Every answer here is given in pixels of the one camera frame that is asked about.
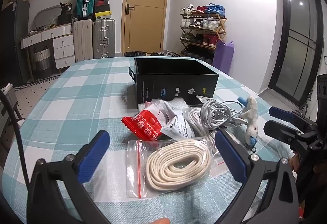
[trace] silver suitcase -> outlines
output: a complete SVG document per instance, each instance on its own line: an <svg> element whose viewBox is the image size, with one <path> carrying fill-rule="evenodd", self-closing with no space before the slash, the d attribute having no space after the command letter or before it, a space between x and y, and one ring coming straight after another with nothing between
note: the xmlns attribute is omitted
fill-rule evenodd
<svg viewBox="0 0 327 224"><path fill-rule="evenodd" d="M93 59L92 20L80 20L73 24L75 61Z"/></svg>
<svg viewBox="0 0 327 224"><path fill-rule="evenodd" d="M93 22L93 57L115 57L115 20L100 19Z"/></svg>

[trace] door frame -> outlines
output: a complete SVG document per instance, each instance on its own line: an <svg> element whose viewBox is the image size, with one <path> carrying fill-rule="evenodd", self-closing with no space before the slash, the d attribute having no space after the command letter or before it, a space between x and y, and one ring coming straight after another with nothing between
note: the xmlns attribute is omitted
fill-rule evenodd
<svg viewBox="0 0 327 224"><path fill-rule="evenodd" d="M160 50L162 51L164 48L164 36L165 36L165 22L166 22L166 10L167 10L167 0L165 0L165 7L163 9L163 24L162 24L162 34L161 34L161 44L160 44ZM121 19L121 34L120 34L120 51L122 52L122 56L124 56L125 53L125 13L126 13L126 0L123 0L123 6L122 6L122 19Z"/></svg>
<svg viewBox="0 0 327 224"><path fill-rule="evenodd" d="M313 58L312 68L311 72L308 78L308 82L305 86L305 90L302 94L302 97L300 100L296 100L292 95L288 94L281 88L277 87L277 81L282 69L282 64L284 62L286 48L287 48L287 42L288 42L288 36L289 36L289 30L290 30L290 20L291 20L291 5L289 0L283 0L283 26L282 26L282 37L281 42L278 50L277 60L275 64L274 71L272 73L270 82L268 87L278 92L280 95L291 101L293 104L295 104L298 107L301 107L309 95L320 66L320 60L321 55L323 52L323 8L321 6L321 0L315 0L316 2L316 8L317 8L317 40L316 40L316 49L315 49L315 55Z"/></svg>

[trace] blue sneaker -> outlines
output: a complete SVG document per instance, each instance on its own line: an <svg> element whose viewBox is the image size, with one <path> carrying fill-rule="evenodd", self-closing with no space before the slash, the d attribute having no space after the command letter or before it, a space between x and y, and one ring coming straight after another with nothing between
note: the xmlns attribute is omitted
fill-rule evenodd
<svg viewBox="0 0 327 224"><path fill-rule="evenodd" d="M225 8L223 6L210 3L208 7L209 7L208 9L204 10L205 14L217 14L223 18L225 17Z"/></svg>

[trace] door frame black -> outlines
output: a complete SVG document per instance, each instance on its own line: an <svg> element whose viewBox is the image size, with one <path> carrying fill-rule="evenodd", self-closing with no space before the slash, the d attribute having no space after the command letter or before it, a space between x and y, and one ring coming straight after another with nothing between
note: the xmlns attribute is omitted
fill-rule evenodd
<svg viewBox="0 0 327 224"><path fill-rule="evenodd" d="M289 101L294 103L296 106L300 107L306 101L307 96L309 95L318 74L321 55L323 52L323 8L321 6L321 0L315 0L317 8L317 40L316 40L316 50L313 58L311 72L306 84L305 90L302 94L300 100L296 100L293 96L286 93L284 90L276 86L278 77L280 75L282 64L284 62L289 30L290 30L290 21L291 21L291 4L289 0L283 0L283 27L282 27L282 37L278 50L277 60L275 64L274 71L272 73L268 87L278 92L283 97L287 98Z"/></svg>

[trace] bubble wrap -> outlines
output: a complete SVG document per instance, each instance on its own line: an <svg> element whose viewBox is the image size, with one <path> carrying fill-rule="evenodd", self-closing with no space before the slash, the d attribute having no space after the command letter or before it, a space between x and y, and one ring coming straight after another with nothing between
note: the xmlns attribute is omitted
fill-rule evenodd
<svg viewBox="0 0 327 224"><path fill-rule="evenodd" d="M168 101L168 102L171 105L173 105L174 107L179 108L180 110L188 108L187 103L182 98L174 98L173 100ZM159 110L164 112L164 108L160 103L160 99L153 99L153 100L151 100L151 103L154 104ZM139 104L139 111L141 112L144 109L145 109L145 103Z"/></svg>

